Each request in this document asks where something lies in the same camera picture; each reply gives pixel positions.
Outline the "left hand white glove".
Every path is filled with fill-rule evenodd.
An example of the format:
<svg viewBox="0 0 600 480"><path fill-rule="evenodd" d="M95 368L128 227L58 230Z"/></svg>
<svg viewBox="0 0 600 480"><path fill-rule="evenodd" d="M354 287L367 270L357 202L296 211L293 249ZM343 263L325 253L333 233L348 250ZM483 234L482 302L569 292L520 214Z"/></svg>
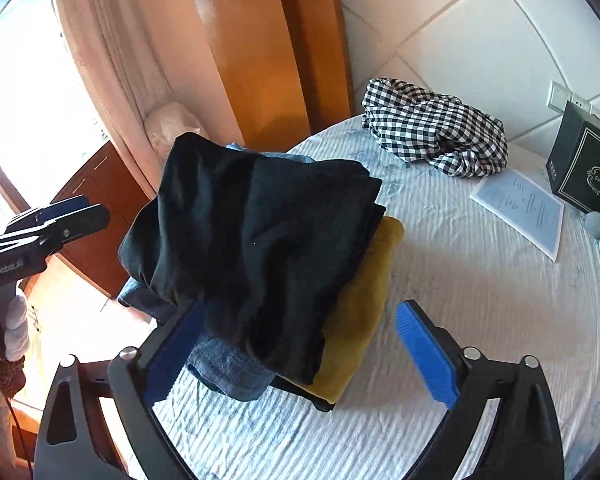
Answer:
<svg viewBox="0 0 600 480"><path fill-rule="evenodd" d="M20 361L30 346L28 302L17 285L0 288L0 319L4 328L5 359Z"/></svg>

